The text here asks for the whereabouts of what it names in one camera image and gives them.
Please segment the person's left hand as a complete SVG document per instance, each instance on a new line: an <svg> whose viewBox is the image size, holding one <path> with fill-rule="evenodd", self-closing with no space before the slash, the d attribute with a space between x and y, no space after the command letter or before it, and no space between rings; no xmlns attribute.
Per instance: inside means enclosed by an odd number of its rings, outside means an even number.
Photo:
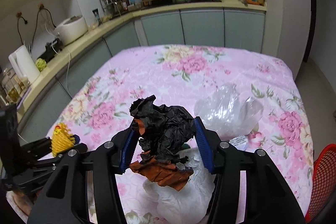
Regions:
<svg viewBox="0 0 336 224"><path fill-rule="evenodd" d="M23 192L9 191L6 194L6 198L17 215L20 217L28 217L30 215L33 203Z"/></svg>

